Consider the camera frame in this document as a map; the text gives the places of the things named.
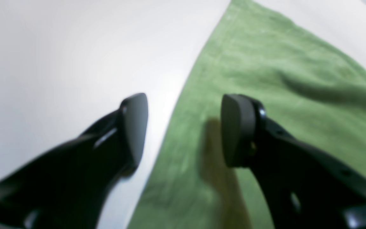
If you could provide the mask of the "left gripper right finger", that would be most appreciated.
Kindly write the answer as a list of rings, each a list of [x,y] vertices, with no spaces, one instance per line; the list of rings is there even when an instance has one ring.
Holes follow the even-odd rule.
[[[220,119],[225,163],[255,176],[276,229],[366,229],[366,178],[294,138],[263,104],[224,94]]]

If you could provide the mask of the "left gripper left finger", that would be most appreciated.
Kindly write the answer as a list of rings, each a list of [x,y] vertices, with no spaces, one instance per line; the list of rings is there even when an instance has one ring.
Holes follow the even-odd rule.
[[[148,99],[137,93],[78,137],[0,181],[0,224],[21,229],[94,229],[116,181],[143,156]]]

